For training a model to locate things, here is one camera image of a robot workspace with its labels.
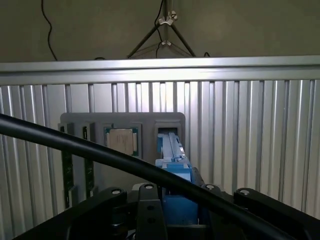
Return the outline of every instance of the black mount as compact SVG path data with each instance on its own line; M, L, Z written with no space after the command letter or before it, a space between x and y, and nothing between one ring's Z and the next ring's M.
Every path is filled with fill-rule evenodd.
M229 195L213 184L197 185L224 198L299 240L320 239L320 221L250 188ZM142 184L129 194L110 187L48 221L32 228L15 240L255 240L268 239L252 229L244 229L224 216L199 206L199 224L166 225L162 210L162 187Z

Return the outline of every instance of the wire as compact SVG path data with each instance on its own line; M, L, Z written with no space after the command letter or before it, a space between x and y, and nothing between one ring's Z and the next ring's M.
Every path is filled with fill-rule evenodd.
M44 145L97 163L120 169L175 191L246 229L252 228L274 240L292 240L287 233L241 207L191 182L134 156L104 147L45 126L0 114L0 134Z
M51 47L51 43L50 43L50 36L51 36L51 32L52 32L52 24L49 21L49 19L47 18L46 14L45 14L45 7L44 7L44 0L41 0L41 11L42 11L42 15L45 18L45 20L47 21L47 23L50 26L49 32L48 32L48 37L47 37L47 43L48 43L48 47L51 51L52 56L54 57L54 60L58 61L55 52L53 51L52 47Z
M162 9L162 5L164 4L164 0L161 0L161 4L160 4L160 8L159 8L159 12L158 12L158 15L156 16L155 20L154 20L154 26L156 27L157 26L157 21L159 19L159 16L160 16L160 13L161 13L161 9ZM163 42L162 40L162 37L161 37L161 34L160 34L160 31L159 31L159 28L156 29L156 31L158 32L158 35L159 35L159 38L160 38L160 43L158 44L158 47L155 51L155 58L157 59L158 58L158 51L159 51L159 48L160 48L160 45L161 43Z
M159 51L159 48L160 48L160 45L162 44L162 42L159 42L158 44L158 47L156 48L155 50L155 58L157 59L158 58L158 51Z
M159 18L159 16L160 16L160 13L161 13L161 9L162 9L162 5L163 5L163 4L164 4L164 0L161 1L158 15L156 16L156 18L155 18L155 20L154 20L154 26L157 26L157 21L158 21L158 18ZM158 32L158 34L159 34L160 41L162 42L162 37L161 37L160 31L159 31L159 28L157 28L156 30L157 30L157 32Z

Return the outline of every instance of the blue clamp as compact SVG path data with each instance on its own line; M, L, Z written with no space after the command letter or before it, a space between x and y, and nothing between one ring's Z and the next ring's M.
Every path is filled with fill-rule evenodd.
M173 132L158 134L157 151L161 153L161 159L155 160L157 167L194 183L192 165L177 135ZM196 203L166 189L162 202L166 224L198 224L198 205Z

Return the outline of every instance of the bolt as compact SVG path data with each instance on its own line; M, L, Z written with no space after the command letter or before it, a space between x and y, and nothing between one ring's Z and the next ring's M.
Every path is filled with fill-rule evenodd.
M121 190L119 190L119 189L115 189L112 191L112 194L114 194L114 195L117 195L119 193L121 193Z
M207 186L205 186L207 189L214 189L215 188L215 186L213 186L213 185L207 185Z
M146 189L153 189L154 186L153 186L153 185L145 185L145 188L146 188Z
M240 193L243 195L248 195L250 192L248 190L241 190Z

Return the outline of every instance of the light stand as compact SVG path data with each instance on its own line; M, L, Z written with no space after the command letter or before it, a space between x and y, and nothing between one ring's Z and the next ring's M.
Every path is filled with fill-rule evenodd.
M174 22L178 19L178 17L175 11L172 10L171 12L168 12L167 0L163 0L163 12L164 12L164 16L158 19L155 26L153 26L153 28L145 35L145 37L137 44L137 46L128 54L127 56L128 59L131 58L141 48L141 46L145 44L145 42L152 36L152 34L154 34L155 31L157 31L157 29L160 28L161 26L165 27L164 37L166 39L160 43L161 45L168 45L168 46L172 45L172 43L168 41L168 27L170 27L173 30L173 32L177 35L179 40L182 42L182 44L185 46L185 48L188 50L190 55L192 57L196 57L196 54L194 53L194 51L191 49L187 41L184 39L182 34L174 25Z

